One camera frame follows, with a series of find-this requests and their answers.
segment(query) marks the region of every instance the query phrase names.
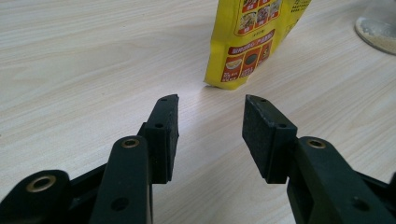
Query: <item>yellow package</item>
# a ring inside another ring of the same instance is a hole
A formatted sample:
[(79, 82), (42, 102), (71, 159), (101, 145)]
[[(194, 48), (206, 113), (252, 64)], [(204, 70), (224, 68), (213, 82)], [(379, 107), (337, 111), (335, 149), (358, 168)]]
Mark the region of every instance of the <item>yellow package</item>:
[(234, 90), (286, 37), (311, 0), (219, 0), (205, 82)]

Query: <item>transparent container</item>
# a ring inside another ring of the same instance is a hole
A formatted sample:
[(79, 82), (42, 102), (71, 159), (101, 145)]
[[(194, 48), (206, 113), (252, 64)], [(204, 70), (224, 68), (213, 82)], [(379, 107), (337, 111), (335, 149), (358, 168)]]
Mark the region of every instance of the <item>transparent container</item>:
[(355, 30), (367, 44), (396, 55), (396, 0), (372, 0)]

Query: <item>light wood surface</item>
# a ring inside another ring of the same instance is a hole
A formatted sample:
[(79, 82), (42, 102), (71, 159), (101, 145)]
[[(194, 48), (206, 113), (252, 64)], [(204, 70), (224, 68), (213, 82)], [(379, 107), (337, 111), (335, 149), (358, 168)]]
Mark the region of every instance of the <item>light wood surface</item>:
[(215, 0), (2, 1), (0, 198), (34, 172), (105, 163), (172, 93), (180, 137), (173, 181), (154, 186), (155, 223), (294, 222), (286, 185), (265, 183), (242, 139), (246, 94), (389, 182), (396, 57), (355, 34), (367, 3), (312, 1), (248, 83), (224, 91), (203, 82)]

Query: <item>wooden table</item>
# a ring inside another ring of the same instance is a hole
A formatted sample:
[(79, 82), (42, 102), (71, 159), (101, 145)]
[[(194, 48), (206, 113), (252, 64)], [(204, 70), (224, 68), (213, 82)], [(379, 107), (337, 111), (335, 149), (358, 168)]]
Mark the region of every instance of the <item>wooden table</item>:
[(0, 198), (26, 176), (71, 178), (105, 163), (157, 99), (177, 93), (173, 181), (156, 223), (293, 223), (286, 185), (267, 185), (242, 139), (246, 94), (273, 102), (350, 165), (396, 171), (396, 57), (353, 30), (368, 0), (315, 0), (236, 91), (203, 82), (217, 1), (0, 3)]

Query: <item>screw hole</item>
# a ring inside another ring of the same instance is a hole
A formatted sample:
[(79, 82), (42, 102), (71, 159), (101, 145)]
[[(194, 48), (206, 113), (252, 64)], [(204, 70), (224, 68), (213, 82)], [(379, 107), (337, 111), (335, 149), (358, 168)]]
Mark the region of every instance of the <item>screw hole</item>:
[(361, 210), (362, 212), (367, 212), (370, 210), (370, 206), (364, 200), (360, 199), (357, 196), (352, 198), (352, 205), (356, 209)]
[(126, 139), (121, 144), (122, 147), (136, 147), (137, 145), (139, 145), (139, 140), (133, 138)]
[(111, 203), (111, 209), (113, 211), (119, 212), (124, 210), (129, 204), (129, 200), (127, 198), (118, 198)]
[(28, 192), (37, 193), (49, 189), (56, 182), (54, 175), (43, 175), (34, 179), (26, 186)]
[(326, 147), (326, 144), (324, 144), (322, 141), (319, 141), (317, 139), (308, 140), (308, 145), (311, 147), (315, 147), (315, 148), (325, 148)]

